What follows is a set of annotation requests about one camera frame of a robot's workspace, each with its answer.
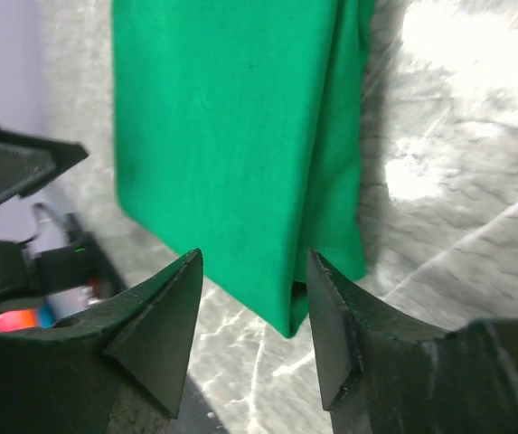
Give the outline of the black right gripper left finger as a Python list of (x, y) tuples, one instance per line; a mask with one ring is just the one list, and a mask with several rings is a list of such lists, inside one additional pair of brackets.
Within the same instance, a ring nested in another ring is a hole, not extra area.
[(45, 329), (0, 334), (0, 433), (161, 433), (179, 412), (202, 294), (191, 250)]

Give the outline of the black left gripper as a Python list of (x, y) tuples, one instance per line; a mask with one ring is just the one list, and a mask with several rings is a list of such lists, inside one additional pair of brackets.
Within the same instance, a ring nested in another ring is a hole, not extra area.
[[(0, 205), (16, 195), (37, 193), (89, 156), (80, 143), (26, 135), (0, 127)], [(51, 299), (78, 292), (82, 310), (123, 292), (126, 284), (90, 231), (71, 212), (57, 214), (35, 203), (36, 223), (53, 223), (63, 246), (34, 252), (42, 230), (24, 241), (0, 241), (0, 333), (49, 328), (67, 316)]]

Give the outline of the green t shirt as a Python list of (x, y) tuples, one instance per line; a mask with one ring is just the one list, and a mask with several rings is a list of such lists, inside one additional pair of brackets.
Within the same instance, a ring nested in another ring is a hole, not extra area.
[(355, 222), (372, 1), (116, 1), (122, 209), (283, 336), (306, 256), (365, 274)]

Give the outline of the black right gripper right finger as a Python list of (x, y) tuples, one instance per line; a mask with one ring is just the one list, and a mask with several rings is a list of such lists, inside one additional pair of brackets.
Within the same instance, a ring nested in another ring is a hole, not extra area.
[(448, 331), (360, 288), (316, 251), (306, 289), (336, 433), (518, 433), (518, 318)]

